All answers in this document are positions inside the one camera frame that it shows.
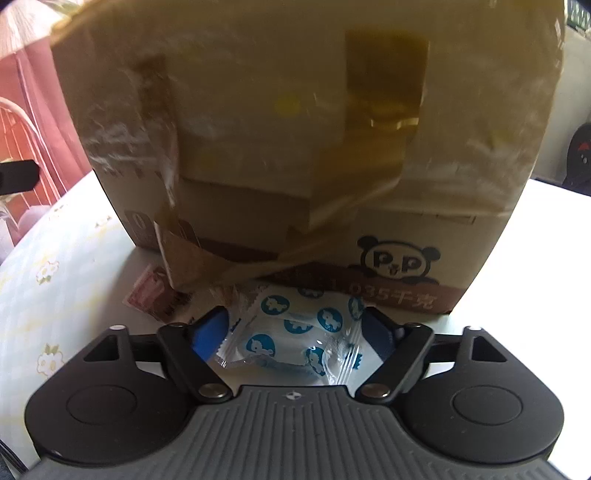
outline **table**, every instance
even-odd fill
[[[585,252],[589,209],[591,198],[530,180],[490,259],[450,316],[387,312],[399,322],[427,322],[440,333],[479,325],[493,334],[562,401],[564,430],[551,460],[581,480],[591,474],[585,459],[591,391],[584,377],[591,333],[584,300],[591,271]],[[146,266],[159,261],[134,247],[90,173],[0,265],[0,437],[27,465],[37,457],[23,409],[41,383],[109,325],[124,323],[132,333],[160,326],[122,304]],[[206,311],[207,302],[200,299],[187,315]],[[233,388],[253,378],[277,381],[257,370],[218,372]],[[370,372],[359,371],[349,388]]]

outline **gray rubber grip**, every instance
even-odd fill
[[[558,480],[542,459],[479,468],[419,445],[386,407],[344,387],[243,387],[199,407],[178,438],[145,458],[106,468],[43,459],[26,480]]]

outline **wall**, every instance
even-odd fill
[[[591,41],[566,29],[564,71],[532,177],[562,183],[570,140],[591,114]]]

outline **candy wrapper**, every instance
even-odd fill
[[[345,384],[360,358],[363,301],[335,292],[260,285],[236,290],[231,327],[219,349],[227,368],[281,369],[309,383]]]
[[[170,286],[163,267],[149,265],[123,303],[148,313],[163,323],[170,323],[190,300],[191,295],[176,291]]]

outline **red candy wrapper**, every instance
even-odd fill
[[[174,321],[178,311],[187,305],[191,295],[174,290],[163,267],[150,265],[134,284],[123,303],[150,314],[163,323]]]

